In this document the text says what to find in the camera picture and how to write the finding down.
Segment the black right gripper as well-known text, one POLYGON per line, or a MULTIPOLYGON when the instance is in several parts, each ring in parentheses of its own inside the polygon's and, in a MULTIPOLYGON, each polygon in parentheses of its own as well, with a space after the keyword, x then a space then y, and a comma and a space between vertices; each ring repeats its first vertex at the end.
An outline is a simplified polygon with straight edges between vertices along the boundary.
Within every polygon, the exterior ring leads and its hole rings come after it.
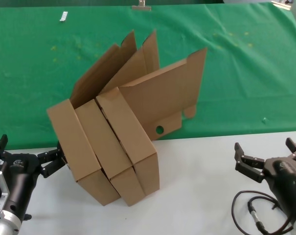
POLYGON ((235 170, 261 183, 263 179, 270 187, 287 185, 296 187, 296 143, 287 138, 285 141, 291 154, 287 157, 270 158, 267 160, 245 155, 238 142, 234 145, 236 160, 235 170))

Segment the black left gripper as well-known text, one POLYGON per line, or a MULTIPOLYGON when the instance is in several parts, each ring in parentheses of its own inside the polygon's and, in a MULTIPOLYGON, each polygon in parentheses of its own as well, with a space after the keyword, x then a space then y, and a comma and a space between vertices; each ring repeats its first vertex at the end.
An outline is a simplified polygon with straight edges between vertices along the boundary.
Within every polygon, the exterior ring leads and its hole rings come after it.
POLYGON ((66 157, 60 143, 48 152, 38 155, 29 153, 12 154, 5 151, 8 137, 0 138, 0 159, 3 160, 2 174, 12 177, 14 174, 27 174, 38 177, 41 174, 47 178, 66 165, 66 157))

